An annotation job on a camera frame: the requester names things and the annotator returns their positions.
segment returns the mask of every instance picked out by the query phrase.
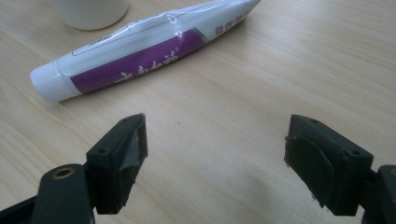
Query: tube cap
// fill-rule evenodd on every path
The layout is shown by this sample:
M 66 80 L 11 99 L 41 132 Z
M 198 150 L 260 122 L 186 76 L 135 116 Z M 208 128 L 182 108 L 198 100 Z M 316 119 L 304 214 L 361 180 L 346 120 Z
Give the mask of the tube cap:
M 60 102 L 77 95 L 67 86 L 55 62 L 37 67 L 30 73 L 30 79 L 41 96 L 48 101 Z

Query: screw hole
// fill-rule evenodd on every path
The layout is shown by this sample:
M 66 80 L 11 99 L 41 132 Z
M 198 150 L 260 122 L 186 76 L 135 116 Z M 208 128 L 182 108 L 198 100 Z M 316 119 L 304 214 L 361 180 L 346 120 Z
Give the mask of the screw hole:
M 72 169 L 72 168 L 64 168 L 62 170 L 59 170 L 59 171 L 55 172 L 52 175 L 52 178 L 54 178 L 54 179 L 63 179 L 63 178 L 66 178 L 66 177 L 72 175 L 74 172 L 75 172 L 75 170 Z

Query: white tube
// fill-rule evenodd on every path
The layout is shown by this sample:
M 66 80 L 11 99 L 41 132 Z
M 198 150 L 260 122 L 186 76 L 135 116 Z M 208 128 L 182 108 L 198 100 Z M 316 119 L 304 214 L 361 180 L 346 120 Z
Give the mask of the white tube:
M 260 1 L 214 1 L 132 22 L 38 67 L 32 82 L 46 100 L 60 102 L 142 75 L 221 35 Z

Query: wood grain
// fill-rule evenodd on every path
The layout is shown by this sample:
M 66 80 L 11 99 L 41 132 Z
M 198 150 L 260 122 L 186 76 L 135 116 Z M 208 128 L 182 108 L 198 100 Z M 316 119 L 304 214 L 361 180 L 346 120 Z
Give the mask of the wood grain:
M 118 120 L 147 116 L 148 159 L 126 207 L 97 223 L 361 223 L 334 217 L 283 162 L 291 114 L 396 163 L 396 2 L 262 1 L 169 66 L 59 104 L 29 73 L 130 21 L 187 1 L 131 1 L 99 31 L 64 25 L 47 0 L 0 2 L 0 210 L 85 153 Z

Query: white cup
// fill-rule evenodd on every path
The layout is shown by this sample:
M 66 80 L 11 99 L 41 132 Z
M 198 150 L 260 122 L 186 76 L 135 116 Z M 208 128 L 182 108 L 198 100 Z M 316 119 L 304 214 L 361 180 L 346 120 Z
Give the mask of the white cup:
M 118 21 L 129 0 L 49 0 L 64 23 L 79 30 L 97 30 Z

